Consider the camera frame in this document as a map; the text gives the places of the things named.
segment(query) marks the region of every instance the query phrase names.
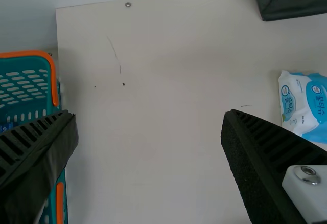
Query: screw head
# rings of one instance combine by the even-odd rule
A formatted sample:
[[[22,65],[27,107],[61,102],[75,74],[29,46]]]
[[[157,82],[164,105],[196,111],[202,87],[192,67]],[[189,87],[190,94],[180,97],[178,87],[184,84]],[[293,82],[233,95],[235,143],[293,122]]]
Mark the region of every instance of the screw head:
[[[307,175],[316,175],[316,171],[308,166],[301,166],[301,170]]]
[[[303,182],[309,185],[318,185],[321,182],[319,174],[311,167],[297,165],[294,167],[295,175]]]

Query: scratch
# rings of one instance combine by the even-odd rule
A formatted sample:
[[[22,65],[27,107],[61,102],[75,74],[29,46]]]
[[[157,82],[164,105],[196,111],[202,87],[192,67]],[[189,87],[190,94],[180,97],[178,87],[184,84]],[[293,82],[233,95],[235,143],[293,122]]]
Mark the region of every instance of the scratch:
[[[112,44],[112,42],[111,42],[109,36],[107,36],[107,39],[108,39],[108,41],[109,41],[109,43],[110,43],[110,45],[111,45],[111,47],[112,47],[112,49],[113,49],[114,55],[115,55],[115,57],[116,57],[116,60],[118,61],[118,64],[119,64],[119,73],[121,74],[121,73],[122,73],[122,66],[121,66],[121,63],[120,63],[120,61],[119,61],[119,59],[118,59],[118,57],[117,57],[116,50],[114,49],[114,46],[113,46],[113,44]]]

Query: teal plastic basket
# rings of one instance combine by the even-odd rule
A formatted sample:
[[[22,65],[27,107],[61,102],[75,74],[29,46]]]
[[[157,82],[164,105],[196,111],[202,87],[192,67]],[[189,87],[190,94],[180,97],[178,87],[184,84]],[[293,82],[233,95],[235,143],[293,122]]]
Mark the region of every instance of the teal plastic basket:
[[[14,122],[20,125],[59,111],[60,85],[55,73],[55,66],[47,53],[0,54],[0,124]],[[56,214],[56,186],[59,182],[64,183],[64,221],[57,221]],[[44,204],[39,223],[68,224],[64,170]]]

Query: ridged rubber pad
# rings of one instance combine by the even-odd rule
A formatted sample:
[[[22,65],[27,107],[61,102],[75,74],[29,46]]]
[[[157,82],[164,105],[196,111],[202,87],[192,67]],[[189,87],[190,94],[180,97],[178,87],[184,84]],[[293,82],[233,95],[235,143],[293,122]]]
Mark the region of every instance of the ridged rubber pad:
[[[66,110],[0,134],[0,223],[33,223],[77,144]]]
[[[258,117],[231,110],[221,144],[253,224],[306,223],[282,188],[291,165],[327,165],[327,152]]]

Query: wet wipes package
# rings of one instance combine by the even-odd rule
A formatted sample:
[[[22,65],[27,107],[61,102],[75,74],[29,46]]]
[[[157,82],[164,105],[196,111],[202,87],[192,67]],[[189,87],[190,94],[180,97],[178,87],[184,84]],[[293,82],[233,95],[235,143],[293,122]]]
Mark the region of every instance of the wet wipes package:
[[[278,82],[282,127],[308,141],[327,144],[327,77],[282,71]]]
[[[0,133],[5,132],[8,129],[11,129],[16,126],[16,123],[14,122],[9,122],[6,124],[0,124]]]

